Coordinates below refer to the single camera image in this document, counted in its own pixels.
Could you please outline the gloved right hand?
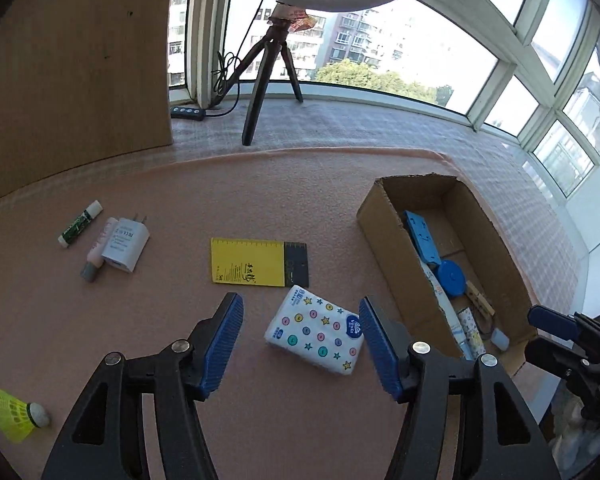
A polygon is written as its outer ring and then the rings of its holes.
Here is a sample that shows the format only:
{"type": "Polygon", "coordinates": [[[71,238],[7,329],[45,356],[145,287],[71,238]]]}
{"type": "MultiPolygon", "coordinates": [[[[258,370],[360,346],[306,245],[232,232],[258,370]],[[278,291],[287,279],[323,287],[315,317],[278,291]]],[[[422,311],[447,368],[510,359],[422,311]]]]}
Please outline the gloved right hand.
{"type": "Polygon", "coordinates": [[[600,422],[582,415],[583,402],[560,382],[550,410],[550,452],[562,479],[575,479],[600,456],[600,422]]]}

